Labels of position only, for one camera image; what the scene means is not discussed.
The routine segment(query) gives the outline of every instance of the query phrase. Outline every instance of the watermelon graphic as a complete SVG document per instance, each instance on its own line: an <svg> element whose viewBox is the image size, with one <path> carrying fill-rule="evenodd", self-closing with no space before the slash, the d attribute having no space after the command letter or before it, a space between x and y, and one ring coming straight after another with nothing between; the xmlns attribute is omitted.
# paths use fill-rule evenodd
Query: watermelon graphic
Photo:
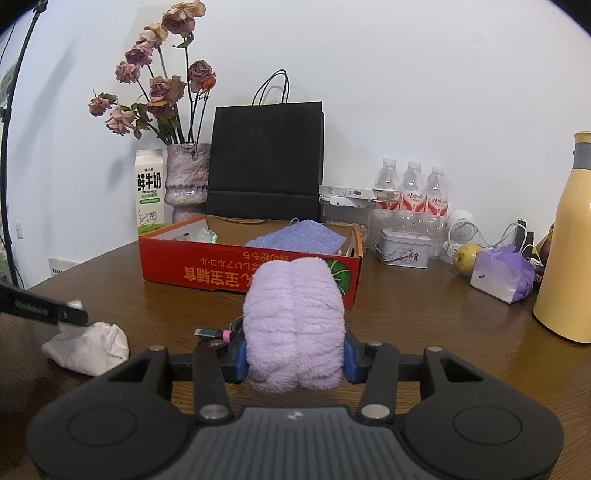
<svg viewBox="0 0 591 480"><path fill-rule="evenodd" d="M348 269L347 265L335 260L328 258L324 260L330 268L336 286L339 288L342 295L345 295L351 287L351 270Z"/></svg>

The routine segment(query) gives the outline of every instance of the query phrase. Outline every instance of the white box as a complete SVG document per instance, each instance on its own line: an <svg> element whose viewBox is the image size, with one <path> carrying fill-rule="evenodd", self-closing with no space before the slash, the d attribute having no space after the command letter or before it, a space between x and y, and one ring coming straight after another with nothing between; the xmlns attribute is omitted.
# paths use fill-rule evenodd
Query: white box
<svg viewBox="0 0 591 480"><path fill-rule="evenodd" d="M356 200L384 202L396 200L402 193L398 190L360 189L353 187L336 187L332 185L318 185L318 193L324 197L348 197Z"/></svg>
<svg viewBox="0 0 591 480"><path fill-rule="evenodd" d="M162 149L135 154L135 214L138 235L166 225L164 220L164 160Z"/></svg>
<svg viewBox="0 0 591 480"><path fill-rule="evenodd" d="M426 235L385 228L376 254L386 265L427 268L431 242Z"/></svg>

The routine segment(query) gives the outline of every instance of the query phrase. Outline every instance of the dried rose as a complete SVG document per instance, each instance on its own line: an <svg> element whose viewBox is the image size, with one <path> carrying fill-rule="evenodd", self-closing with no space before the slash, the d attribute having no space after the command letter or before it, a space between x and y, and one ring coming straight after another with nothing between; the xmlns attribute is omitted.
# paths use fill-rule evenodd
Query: dried rose
<svg viewBox="0 0 591 480"><path fill-rule="evenodd" d="M143 41L136 43L131 50L125 52L125 59L128 63L143 67L152 63L152 53L154 53L154 45L150 42Z"/></svg>
<svg viewBox="0 0 591 480"><path fill-rule="evenodd" d="M174 108L172 108L166 100L158 100L156 102L146 103L148 112L156 118L171 118L176 115Z"/></svg>
<svg viewBox="0 0 591 480"><path fill-rule="evenodd" d="M88 110L92 116L103 116L111 108L111 102L106 98L94 97L88 104Z"/></svg>
<svg viewBox="0 0 591 480"><path fill-rule="evenodd" d="M113 108L111 116L106 121L107 127L117 135L125 135L129 133L128 128L134 128L135 112L123 111L121 105Z"/></svg>
<svg viewBox="0 0 591 480"><path fill-rule="evenodd" d="M198 60L189 67L189 80L191 91L197 93L202 88L202 83L213 73L212 68L205 60Z"/></svg>
<svg viewBox="0 0 591 480"><path fill-rule="evenodd" d="M201 84L201 88L205 92L208 92L209 90L211 90L215 86L216 86L216 74L215 73L213 75L211 75L210 77L207 77L205 79L205 81Z"/></svg>
<svg viewBox="0 0 591 480"><path fill-rule="evenodd" d="M162 28L175 35L188 37L195 30L195 18L205 15L205 5L199 0L173 5L162 16Z"/></svg>
<svg viewBox="0 0 591 480"><path fill-rule="evenodd" d="M134 83L139 79L139 65L127 63L125 60L117 65L115 78L121 83Z"/></svg>
<svg viewBox="0 0 591 480"><path fill-rule="evenodd" d="M184 88L187 86L178 75L165 79L154 77L150 79L150 100L159 102L165 100L169 106L173 106L184 95Z"/></svg>
<svg viewBox="0 0 591 480"><path fill-rule="evenodd" d="M137 43L147 41L152 44L154 48L159 48L162 42L168 37L168 32L162 28L159 23L150 23L144 27L142 33L139 34Z"/></svg>

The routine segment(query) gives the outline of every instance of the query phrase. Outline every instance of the thermos lid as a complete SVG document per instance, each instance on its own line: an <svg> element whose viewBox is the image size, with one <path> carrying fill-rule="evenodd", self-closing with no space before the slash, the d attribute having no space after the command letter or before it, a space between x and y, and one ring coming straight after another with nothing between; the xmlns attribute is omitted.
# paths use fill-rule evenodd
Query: thermos lid
<svg viewBox="0 0 591 480"><path fill-rule="evenodd" d="M591 143L591 132L578 132L574 135L575 143Z"/></svg>

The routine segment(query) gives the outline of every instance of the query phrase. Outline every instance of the crumpled tissue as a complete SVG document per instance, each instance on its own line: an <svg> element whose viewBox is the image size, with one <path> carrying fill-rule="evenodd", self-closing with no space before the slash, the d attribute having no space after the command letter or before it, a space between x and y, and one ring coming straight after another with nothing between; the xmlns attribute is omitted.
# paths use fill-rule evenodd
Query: crumpled tissue
<svg viewBox="0 0 591 480"><path fill-rule="evenodd" d="M99 377L129 359L127 337L117 325L96 322L78 327L60 322L59 329L41 351L60 367Z"/></svg>

